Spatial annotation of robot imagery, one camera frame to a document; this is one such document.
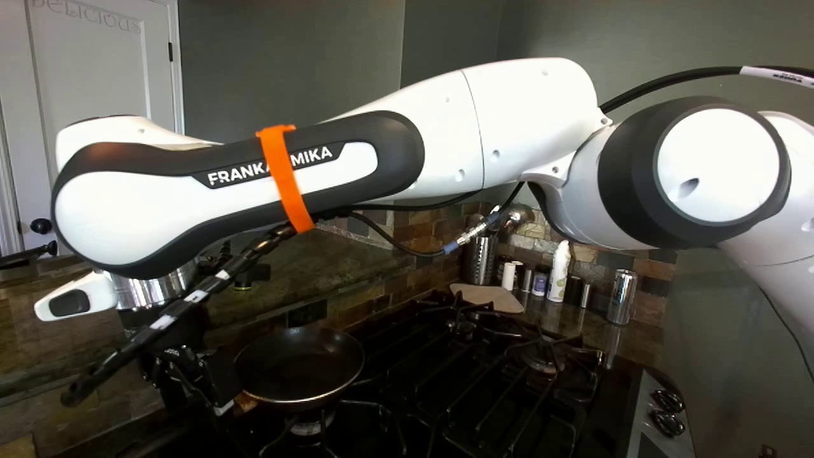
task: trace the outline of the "orange strap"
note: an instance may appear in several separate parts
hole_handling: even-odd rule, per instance
[[[292,133],[298,127],[292,126],[273,126],[258,133],[265,165],[269,169],[273,182],[277,184],[281,202],[286,209],[288,221],[295,227],[298,234],[312,230],[312,218],[309,213],[309,206],[302,202],[295,171],[291,165],[291,155],[286,147],[286,133]]]

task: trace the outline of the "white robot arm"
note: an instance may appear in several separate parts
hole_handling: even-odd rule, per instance
[[[260,140],[217,146],[136,118],[59,137],[54,221],[96,276],[87,297],[145,290],[208,245],[291,218]],[[563,234],[606,250],[719,248],[777,300],[814,361],[814,127],[719,99],[676,99],[611,123],[567,59],[427,80],[286,134],[312,218],[377,198],[438,198],[527,182]],[[43,321],[103,311],[39,300]]]

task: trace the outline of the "gas stove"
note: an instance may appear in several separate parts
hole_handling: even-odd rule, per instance
[[[581,337],[433,292],[357,328],[361,377],[330,405],[198,423],[152,455],[691,455],[676,390]]]

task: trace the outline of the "black circular joint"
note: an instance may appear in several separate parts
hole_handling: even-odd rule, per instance
[[[703,109],[736,109],[755,120],[779,152],[779,182],[772,196],[749,216],[736,221],[700,221],[676,209],[656,184],[660,147],[670,131]],[[749,231],[752,223],[782,212],[792,187],[792,162],[782,134],[759,112],[722,99],[674,99],[635,112],[609,137],[597,188],[611,218],[634,240],[655,248],[712,248]]]

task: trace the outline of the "cooking pot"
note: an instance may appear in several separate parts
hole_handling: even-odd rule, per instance
[[[286,414],[330,405],[361,370],[361,344],[325,327],[274,328],[237,357],[244,394]]]

